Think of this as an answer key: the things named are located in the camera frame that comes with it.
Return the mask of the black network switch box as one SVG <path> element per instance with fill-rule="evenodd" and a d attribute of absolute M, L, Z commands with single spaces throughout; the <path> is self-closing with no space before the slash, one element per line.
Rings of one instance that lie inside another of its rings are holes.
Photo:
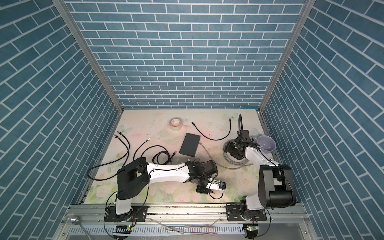
<path fill-rule="evenodd" d="M 195 157 L 200 139 L 201 136 L 199 135 L 186 133 L 179 153 L 185 156 Z"/>

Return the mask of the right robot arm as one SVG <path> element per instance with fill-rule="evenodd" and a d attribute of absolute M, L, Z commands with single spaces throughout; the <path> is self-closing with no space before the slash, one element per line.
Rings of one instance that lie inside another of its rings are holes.
<path fill-rule="evenodd" d="M 246 159 L 259 168 L 257 192 L 242 200 L 247 211 L 287 208 L 297 202 L 291 167 L 267 156 L 276 146 L 269 136 L 252 139 L 248 130 L 238 130 L 237 137 L 224 146 L 225 153 L 237 160 Z"/>

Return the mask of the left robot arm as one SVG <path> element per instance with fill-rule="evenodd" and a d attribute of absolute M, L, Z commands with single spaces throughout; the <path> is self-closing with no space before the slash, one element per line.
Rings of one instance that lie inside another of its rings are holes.
<path fill-rule="evenodd" d="M 217 190 L 224 191 L 227 184 L 216 179 L 218 174 L 217 165 L 212 160 L 159 165 L 148 163 L 144 157 L 138 158 L 118 170 L 115 213 L 118 216 L 131 213 L 132 199 L 154 183 L 192 183 L 197 186 L 197 193 L 206 195 Z"/>

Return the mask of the lavender ceramic mug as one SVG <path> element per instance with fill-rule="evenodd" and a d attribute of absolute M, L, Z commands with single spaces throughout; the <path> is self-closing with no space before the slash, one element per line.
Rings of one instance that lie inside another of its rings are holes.
<path fill-rule="evenodd" d="M 275 140 L 266 135 L 258 137 L 257 143 L 266 154 L 272 153 L 277 147 Z"/>

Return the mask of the clear tape roll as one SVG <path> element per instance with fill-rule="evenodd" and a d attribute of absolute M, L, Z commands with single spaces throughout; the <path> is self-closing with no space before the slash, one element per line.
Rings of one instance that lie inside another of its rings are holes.
<path fill-rule="evenodd" d="M 180 118 L 173 118 L 170 120 L 170 128 L 172 131 L 180 131 L 183 127 L 183 121 Z"/>

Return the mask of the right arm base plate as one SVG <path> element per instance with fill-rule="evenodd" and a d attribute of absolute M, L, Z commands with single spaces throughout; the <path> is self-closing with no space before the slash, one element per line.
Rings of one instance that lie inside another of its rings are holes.
<path fill-rule="evenodd" d="M 266 212 L 263 210 L 248 210 L 246 207 L 235 204 L 227 203 L 225 205 L 227 221 L 266 221 Z"/>

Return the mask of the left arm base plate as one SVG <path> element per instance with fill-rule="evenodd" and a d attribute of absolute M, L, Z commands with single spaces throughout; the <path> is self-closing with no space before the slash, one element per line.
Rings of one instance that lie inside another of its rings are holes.
<path fill-rule="evenodd" d="M 128 213 L 117 215 L 116 206 L 107 207 L 105 222 L 106 223 L 123 223 L 123 222 L 144 222 L 147 217 L 147 206 L 132 206 Z"/>

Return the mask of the aluminium mounting rail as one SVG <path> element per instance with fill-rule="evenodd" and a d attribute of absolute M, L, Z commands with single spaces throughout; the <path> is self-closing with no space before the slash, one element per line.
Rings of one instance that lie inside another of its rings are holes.
<path fill-rule="evenodd" d="M 147 204 L 113 222 L 103 205 L 72 205 L 56 240 L 314 240 L 302 204 L 242 215 L 238 204 Z"/>

